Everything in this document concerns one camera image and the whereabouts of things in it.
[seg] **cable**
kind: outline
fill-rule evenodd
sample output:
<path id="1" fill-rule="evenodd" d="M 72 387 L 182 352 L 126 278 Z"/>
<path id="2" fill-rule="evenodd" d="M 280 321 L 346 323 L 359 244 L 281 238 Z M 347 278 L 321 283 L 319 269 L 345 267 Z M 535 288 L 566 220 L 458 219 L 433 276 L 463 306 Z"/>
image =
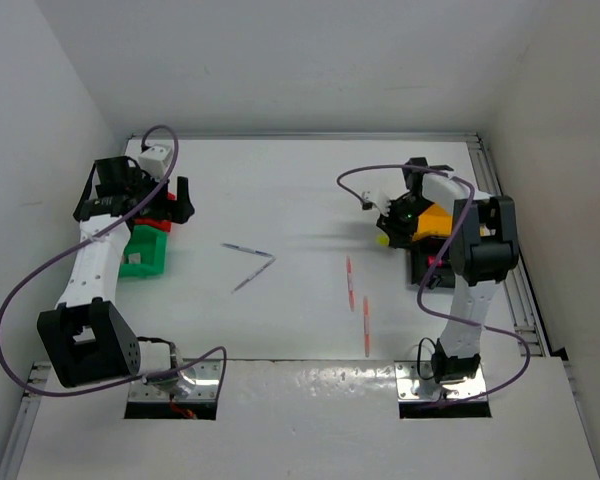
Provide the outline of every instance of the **cable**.
<path id="1" fill-rule="evenodd" d="M 22 290 L 22 288 L 27 283 L 29 283 L 31 280 L 33 280 L 38 275 L 40 275 L 40 273 L 44 272 L 47 268 L 49 268 L 50 266 L 59 262 L 63 258 L 71 255 L 72 253 L 79 251 L 80 249 L 86 247 L 91 242 L 93 242 L 96 238 L 99 238 L 99 237 L 102 237 L 102 236 L 108 234 L 114 228 L 117 228 L 119 225 L 125 223 L 127 220 L 129 220 L 134 215 L 139 213 L 142 209 L 144 209 L 144 207 L 146 207 L 149 204 L 149 202 L 151 200 L 153 200 L 153 198 L 158 194 L 158 192 L 162 189 L 162 187 L 164 187 L 167 184 L 169 177 L 171 176 L 171 173 L 173 172 L 173 169 L 176 166 L 176 161 L 178 160 L 178 153 L 180 151 L 180 144 L 178 142 L 178 135 L 176 134 L 176 132 L 168 125 L 155 125 L 155 126 L 151 127 L 149 130 L 147 130 L 145 132 L 145 134 L 142 136 L 141 147 L 144 151 L 147 148 L 146 141 L 147 141 L 147 138 L 149 137 L 149 135 L 151 135 L 156 130 L 161 130 L 161 129 L 166 130 L 173 140 L 173 157 L 172 157 L 171 163 L 169 164 L 169 167 L 167 168 L 167 171 L 164 174 L 164 177 L 162 177 L 162 179 L 160 179 L 160 181 L 155 186 L 155 188 L 151 192 L 149 192 L 149 194 L 142 201 L 140 201 L 140 203 L 138 203 L 138 205 L 136 205 L 134 208 L 132 208 L 125 215 L 120 217 L 118 220 L 113 222 L 111 225 L 103 228 L 100 232 L 95 233 L 92 237 L 88 238 L 87 240 L 84 240 L 84 241 L 74 245 L 73 247 L 68 248 L 67 250 L 59 253 L 58 255 L 56 255 L 53 258 L 50 258 L 49 260 L 44 262 L 42 265 L 40 265 L 38 268 L 33 270 L 31 273 L 29 273 L 22 280 L 20 280 L 20 282 L 18 282 L 18 284 L 15 287 L 13 287 L 13 289 L 7 294 L 6 298 L 2 302 L 2 305 L 0 306 L 0 330 L 2 328 L 2 321 L 4 320 L 4 314 L 7 310 L 7 307 L 11 303 L 11 300 L 13 300 L 13 297 L 15 297 L 16 294 L 20 290 Z M 220 382 L 218 383 L 218 393 L 216 394 L 216 403 L 217 403 L 218 398 L 220 396 L 220 389 L 222 387 L 222 382 L 224 381 L 225 370 L 227 367 L 227 350 L 222 346 L 212 348 L 211 350 L 209 350 L 207 353 L 205 353 L 201 357 L 199 357 L 195 360 L 192 360 L 191 362 L 189 362 L 187 364 L 180 365 L 177 368 L 172 368 L 170 370 L 167 370 L 166 372 L 155 372 L 154 374 L 147 375 L 146 377 L 153 378 L 154 376 L 161 376 L 161 375 L 165 375 L 165 374 L 177 373 L 180 370 L 185 370 L 187 368 L 192 367 L 196 363 L 201 362 L 202 360 L 204 360 L 205 358 L 207 358 L 208 356 L 214 354 L 215 352 L 217 352 L 219 350 L 222 350 L 224 362 L 223 362 L 223 368 L 222 368 L 222 375 L 220 376 Z M 9 366 L 9 364 L 7 363 L 7 359 L 5 358 L 4 352 L 2 350 L 1 340 L 0 340 L 0 366 L 5 371 L 5 373 L 9 376 L 9 378 L 19 387 L 23 388 L 24 390 L 26 390 L 30 393 L 34 393 L 36 395 L 40 395 L 43 397 L 53 397 L 53 398 L 76 397 L 79 395 L 86 395 L 88 393 L 101 392 L 101 391 L 107 390 L 109 388 L 118 387 L 120 385 L 131 383 L 135 380 L 140 380 L 142 378 L 142 375 L 135 375 L 132 377 L 123 378 L 121 380 L 116 380 L 114 382 L 106 383 L 104 385 L 97 385 L 95 387 L 85 388 L 82 390 L 72 390 L 72 391 L 68 391 L 68 392 L 48 392 L 41 388 L 36 388 L 36 387 L 30 385 L 18 377 L 18 375 L 13 371 L 11 366 Z"/>
<path id="2" fill-rule="evenodd" d="M 173 401 L 173 395 L 169 397 L 169 408 L 172 412 L 179 413 L 184 418 L 194 419 L 196 417 L 196 414 L 193 413 L 193 411 L 189 410 L 188 408 L 180 408 L 178 405 L 176 405 Z"/>
<path id="3" fill-rule="evenodd" d="M 430 377 L 423 377 L 422 373 L 420 373 L 420 358 L 422 356 L 422 344 L 424 343 L 425 340 L 429 340 L 429 342 L 431 342 L 431 345 L 433 345 L 434 349 L 436 348 L 436 344 L 429 337 L 424 337 L 422 340 L 420 340 L 420 343 L 418 343 L 418 359 L 416 360 L 416 372 L 418 372 L 418 376 L 422 380 L 426 381 L 426 380 L 432 380 L 433 378 L 435 378 L 435 374 L 431 375 Z"/>
<path id="4" fill-rule="evenodd" d="M 336 184 L 340 188 L 344 189 L 345 191 L 349 192 L 351 195 L 356 197 L 360 201 L 361 204 L 364 204 L 364 203 L 366 203 L 365 199 L 362 198 L 362 196 L 357 194 L 355 191 L 353 191 L 351 188 L 344 185 L 342 183 L 342 179 L 351 174 L 354 174 L 354 173 L 366 172 L 366 171 L 370 171 L 370 170 L 386 170 L 386 169 L 394 169 L 394 168 L 401 169 L 401 170 L 411 170 L 414 172 L 424 172 L 424 173 L 432 173 L 434 175 L 440 175 L 442 177 L 449 178 L 456 183 L 464 185 L 469 190 L 467 202 L 466 202 L 464 208 L 462 209 L 462 211 L 460 212 L 458 219 L 456 220 L 456 224 L 454 225 L 453 230 L 451 231 L 451 235 L 449 235 L 449 237 L 445 240 L 444 244 L 440 248 L 440 251 L 436 255 L 435 260 L 431 263 L 427 272 L 425 273 L 424 278 L 420 282 L 420 287 L 418 288 L 418 294 L 416 297 L 418 307 L 420 307 L 420 309 L 422 311 L 424 311 L 425 313 L 428 313 L 429 315 L 432 315 L 434 317 L 451 320 L 452 322 L 458 322 L 458 323 L 462 323 L 464 325 L 470 325 L 473 327 L 484 328 L 485 330 L 488 330 L 490 332 L 499 333 L 500 335 L 506 335 L 507 337 L 514 338 L 519 343 L 522 344 L 522 346 L 525 350 L 525 359 L 524 359 L 524 364 L 522 365 L 522 368 L 520 368 L 520 370 L 515 375 L 513 375 L 509 380 L 506 380 L 505 382 L 501 383 L 500 385 L 490 388 L 487 391 L 481 392 L 477 395 L 472 395 L 470 397 L 466 397 L 466 398 L 463 398 L 460 400 L 453 400 L 451 402 L 446 402 L 446 401 L 445 402 L 433 402 L 429 405 L 423 405 L 422 408 L 445 407 L 445 406 L 448 406 L 451 404 L 466 403 L 466 402 L 469 402 L 476 398 L 488 396 L 488 395 L 491 395 L 492 393 L 498 392 L 498 391 L 502 390 L 503 388 L 506 388 L 509 385 L 511 385 L 512 383 L 516 382 L 520 377 L 522 377 L 522 375 L 524 375 L 524 373 L 529 368 L 529 364 L 531 363 L 531 349 L 529 348 L 529 344 L 525 341 L 525 339 L 516 333 L 509 332 L 509 331 L 503 330 L 501 328 L 490 327 L 488 325 L 481 325 L 478 322 L 473 322 L 471 320 L 467 320 L 466 318 L 456 317 L 456 316 L 450 315 L 448 313 L 436 312 L 435 310 L 431 310 L 430 308 L 428 308 L 422 300 L 425 286 L 431 280 L 431 277 L 433 276 L 433 273 L 435 272 L 436 266 L 438 265 L 438 263 L 440 263 L 440 261 L 442 260 L 442 257 L 447 252 L 447 250 L 449 250 L 451 243 L 453 242 L 453 240 L 456 238 L 456 236 L 460 232 L 460 228 L 462 227 L 462 224 L 464 223 L 465 219 L 467 218 L 467 215 L 469 214 L 469 209 L 471 208 L 471 203 L 473 202 L 473 198 L 475 196 L 476 189 L 471 183 L 467 182 L 466 180 L 463 180 L 462 178 L 458 178 L 456 176 L 452 177 L 444 171 L 434 170 L 434 169 L 427 168 L 427 167 L 418 167 L 416 165 L 395 165 L 395 164 L 369 165 L 366 167 L 359 167 L 359 168 L 353 168 L 351 170 L 347 170 L 346 172 L 341 173 L 338 176 L 338 178 L 336 179 Z"/>

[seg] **yellow object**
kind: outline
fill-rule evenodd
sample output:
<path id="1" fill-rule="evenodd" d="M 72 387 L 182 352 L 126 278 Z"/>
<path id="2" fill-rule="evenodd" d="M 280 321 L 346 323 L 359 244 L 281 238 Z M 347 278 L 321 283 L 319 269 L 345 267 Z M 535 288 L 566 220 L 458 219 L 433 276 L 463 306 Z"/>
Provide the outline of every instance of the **yellow object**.
<path id="1" fill-rule="evenodd" d="M 378 235 L 376 237 L 376 243 L 383 247 L 388 247 L 389 246 L 389 236 L 385 235 L 384 233 L 381 233 L 380 235 Z"/>
<path id="2" fill-rule="evenodd" d="M 418 217 L 418 230 L 413 235 L 417 242 L 425 237 L 448 237 L 451 235 L 451 215 L 435 203 Z"/>

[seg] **red wire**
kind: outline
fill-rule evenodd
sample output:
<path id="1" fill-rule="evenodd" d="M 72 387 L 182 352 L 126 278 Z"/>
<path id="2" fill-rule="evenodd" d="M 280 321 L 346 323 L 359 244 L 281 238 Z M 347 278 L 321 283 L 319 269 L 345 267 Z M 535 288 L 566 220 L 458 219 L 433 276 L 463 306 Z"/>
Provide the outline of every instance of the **red wire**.
<path id="1" fill-rule="evenodd" d="M 179 406 L 177 406 L 174 402 L 173 402 L 173 398 L 169 399 L 169 407 L 171 407 L 171 410 L 179 413 L 180 415 L 182 415 L 184 418 L 195 418 L 196 414 L 193 413 L 191 410 L 189 410 L 188 408 L 180 408 Z"/>

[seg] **white wall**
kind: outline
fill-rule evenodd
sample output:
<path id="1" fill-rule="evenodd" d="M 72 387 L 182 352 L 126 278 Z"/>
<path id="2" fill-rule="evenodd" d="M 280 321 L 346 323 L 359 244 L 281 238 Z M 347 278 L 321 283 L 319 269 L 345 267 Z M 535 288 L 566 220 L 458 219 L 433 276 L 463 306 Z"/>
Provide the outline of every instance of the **white wall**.
<path id="1" fill-rule="evenodd" d="M 475 130 L 545 0 L 37 0 L 119 131 Z"/>
<path id="2" fill-rule="evenodd" d="M 1 0 L 0 303 L 26 273 L 76 240 L 70 215 L 90 162 L 118 152 L 33 0 Z M 43 274 L 7 312 L 4 344 L 21 376 L 44 358 L 38 312 L 53 307 L 70 267 Z M 19 402 L 0 370 L 0 456 Z"/>
<path id="3" fill-rule="evenodd" d="M 600 460 L 600 0 L 553 2 L 491 131 L 542 314 Z"/>

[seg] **white pen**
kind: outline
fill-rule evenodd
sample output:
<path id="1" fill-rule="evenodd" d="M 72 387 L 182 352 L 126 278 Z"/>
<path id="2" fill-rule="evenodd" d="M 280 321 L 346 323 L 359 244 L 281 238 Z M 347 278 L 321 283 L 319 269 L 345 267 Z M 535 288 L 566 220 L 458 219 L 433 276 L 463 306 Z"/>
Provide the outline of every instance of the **white pen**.
<path id="1" fill-rule="evenodd" d="M 276 261 L 276 257 L 271 255 L 271 258 L 269 259 L 269 261 L 267 263 L 265 263 L 258 270 L 256 270 L 251 275 L 249 275 L 247 278 L 245 278 L 242 282 L 240 282 L 236 288 L 231 290 L 231 293 L 236 293 L 238 290 L 240 290 L 242 287 L 244 287 L 247 283 L 249 283 L 251 280 L 253 280 L 258 275 L 260 275 L 262 272 L 264 272 L 267 269 L 267 267 L 269 267 L 269 265 L 271 265 L 275 261 Z"/>
<path id="2" fill-rule="evenodd" d="M 239 252 L 244 253 L 252 253 L 254 255 L 260 255 L 261 257 L 273 258 L 273 255 L 267 252 L 263 252 L 261 250 L 254 250 L 253 248 L 241 247 L 240 245 L 234 245 L 233 243 L 221 243 L 225 248 L 230 248 L 231 250 L 237 250 Z"/>

